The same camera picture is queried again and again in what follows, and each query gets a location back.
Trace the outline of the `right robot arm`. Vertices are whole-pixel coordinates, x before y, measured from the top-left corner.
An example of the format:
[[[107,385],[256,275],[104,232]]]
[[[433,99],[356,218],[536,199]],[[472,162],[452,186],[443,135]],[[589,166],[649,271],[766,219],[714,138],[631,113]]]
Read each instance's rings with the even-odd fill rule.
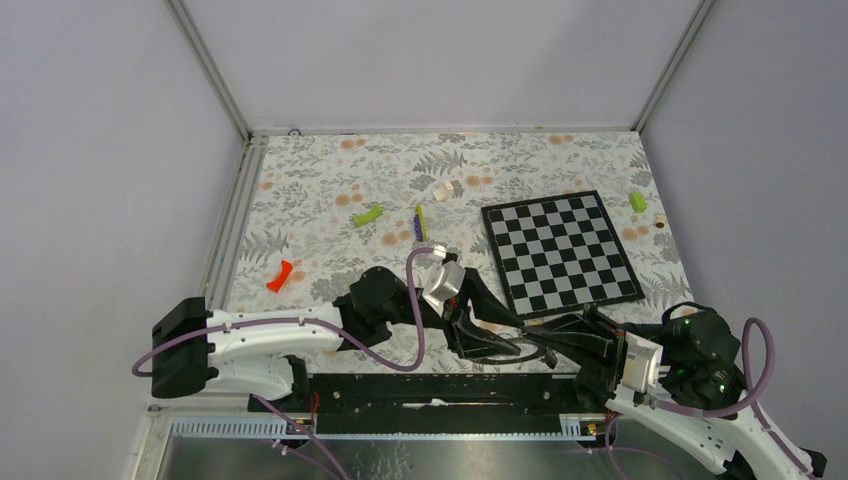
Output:
[[[774,369],[774,343],[751,379],[749,319],[737,338],[718,312],[694,302],[668,308],[654,324],[618,323],[594,305],[524,336],[579,367],[573,396],[583,410],[606,409],[683,449],[719,479],[820,479],[817,451],[795,445],[758,402]]]

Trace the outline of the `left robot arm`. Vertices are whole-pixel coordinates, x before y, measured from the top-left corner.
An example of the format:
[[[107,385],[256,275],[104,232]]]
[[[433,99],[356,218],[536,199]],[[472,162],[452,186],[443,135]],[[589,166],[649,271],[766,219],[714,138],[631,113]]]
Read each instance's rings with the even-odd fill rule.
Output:
[[[309,401],[306,353],[371,353],[405,324],[445,334],[450,351],[477,360],[516,355],[518,346],[474,323],[519,328],[518,316],[479,272],[450,261],[425,288],[410,288],[385,267],[366,270],[347,294],[317,307],[259,314],[209,310],[204,298],[180,301],[152,329],[151,394],[174,399],[203,391],[257,394],[296,411]]]

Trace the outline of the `large silver keyring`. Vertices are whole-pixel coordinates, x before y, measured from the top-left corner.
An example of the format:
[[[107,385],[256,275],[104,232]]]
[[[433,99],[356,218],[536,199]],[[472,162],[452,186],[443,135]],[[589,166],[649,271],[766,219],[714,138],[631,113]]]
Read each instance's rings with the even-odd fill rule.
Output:
[[[496,339],[484,341],[481,347],[473,351],[470,360],[474,363],[494,366],[516,365],[537,360],[550,369],[559,363],[553,349],[527,338],[524,332],[513,337],[497,335]]]

